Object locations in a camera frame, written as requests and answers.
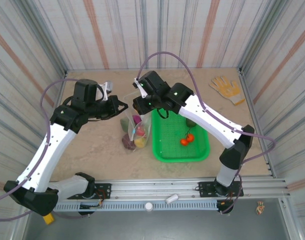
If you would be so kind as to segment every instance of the yellow block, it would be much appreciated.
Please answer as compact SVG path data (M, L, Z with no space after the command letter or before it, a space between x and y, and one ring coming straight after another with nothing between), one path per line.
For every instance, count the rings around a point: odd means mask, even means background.
M49 213L49 214L46 215L46 216L43 216L43 220L44 220L44 222L45 222L47 225L49 225L49 224L51 224L53 221L55 221L54 216L53 216L51 213Z

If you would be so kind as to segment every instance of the metal frame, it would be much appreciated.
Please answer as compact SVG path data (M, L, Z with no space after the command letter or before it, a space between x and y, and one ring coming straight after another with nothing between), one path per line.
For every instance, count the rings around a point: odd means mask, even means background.
M65 73L62 77L63 77L64 79L66 79L67 76L68 76L68 73ZM52 112L54 112L55 109L56 109L56 108L61 104L61 102L62 102L66 83L67 83L66 81L63 81L62 83L59 84L59 85L60 85L59 93L58 93L58 97L57 97L57 99L56 99L56 102L55 102L55 104L54 104L53 107L52 107Z
M171 211L171 210L207 210L217 211L216 200L177 200L174 203L167 204L165 201L104 201L102 205L99 202L61 202L56 205L55 212L130 212L130 211L147 211L146 204L151 203L154 211ZM90 209L80 209L83 206L89 206Z
M178 195L175 203L198 202L207 203L209 201L224 200L225 197L200 197L199 191L195 190L199 182L212 182L215 178L176 178L176 179L149 179L149 180L105 180L96 183L110 183L110 199L104 201L105 204L116 206L110 208L111 211L124 211L119 208L120 204L128 205L131 202L153 204L165 203L165 200L174 195ZM290 194L284 179L272 178L271 176L248 176L242 178L244 196L240 199L263 199L263 198L289 198ZM67 207L89 204L95 206L98 200L94 199L66 199L57 204L56 212L67 212ZM99 208L96 211L109 211ZM71 207L70 212L79 212L79 207Z
M264 10L264 16L258 23L258 26L254 30L252 37L244 51L238 66L242 66L242 70L246 73L249 70L249 66L254 61L257 53L263 46L263 42L273 32L276 23L281 20L280 14L283 9L289 5L289 0L273 0L269 2L269 5Z
M305 235L299 219L296 217L291 198L279 198L280 209L291 240L304 240Z
M29 209L23 206L19 207L18 210L18 215L24 214L28 212ZM9 234L9 239L10 240L22 240L24 237L24 233L26 230L27 226L27 221L28 221L29 215L26 215L24 217L19 218L16 221L12 221L13 225L12 227L9 228L10 234Z
M250 111L250 115L251 115L251 118L252 118L252 121L253 121L253 124L254 124L254 128L255 128L255 130L258 134L264 135L264 133L261 130L260 124L258 122L258 118L257 118L257 114L256 114L255 109L254 109L253 102L252 102L251 97L249 95L249 91L248 91L248 87L246 85L245 77L240 72L240 70L238 68L237 68L237 72L238 72L238 75L239 75L240 84L241 84L241 87L243 89L243 93L244 93L248 108L249 108L249 111ZM265 141L262 138L258 138L258 140L259 140L261 149L263 151L267 151L268 147L267 147ZM268 170L269 170L271 176L276 178L277 176L276 176L275 168L270 162L270 154L269 153L265 154L263 156L263 158L264 158L264 160L265 160L265 162L268 166Z
M35 3L30 1L13 1L11 4L17 5L17 7L20 9L44 52L49 57L53 67L56 68L56 71L60 75L64 75L65 71L67 70L66 63L62 58L60 51L57 49L51 34L47 30L44 20L38 17L38 14L36 14L38 9L35 6Z

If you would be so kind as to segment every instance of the plastic bag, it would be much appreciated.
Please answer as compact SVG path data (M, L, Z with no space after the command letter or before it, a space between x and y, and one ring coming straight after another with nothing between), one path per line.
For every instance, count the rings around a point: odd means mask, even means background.
M132 107L133 99L138 96L139 93L136 91L123 98L123 102L130 107L125 110L126 117L120 120L122 129L126 132L122 138L122 143L129 150L142 149L146 146L152 125L150 113L139 115Z

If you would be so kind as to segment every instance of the small figurine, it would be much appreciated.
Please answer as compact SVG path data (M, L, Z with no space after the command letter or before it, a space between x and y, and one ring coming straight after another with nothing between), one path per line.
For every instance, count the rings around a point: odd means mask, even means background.
M257 215L260 215L264 212L265 206L263 201L258 201L258 207L256 208Z

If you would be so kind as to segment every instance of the yellow glove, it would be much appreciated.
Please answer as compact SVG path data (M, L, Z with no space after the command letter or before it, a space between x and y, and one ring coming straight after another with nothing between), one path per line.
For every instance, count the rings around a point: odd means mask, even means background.
M209 83L225 99L229 99L234 105L241 104L245 98L236 81L229 82L225 76L216 76Z

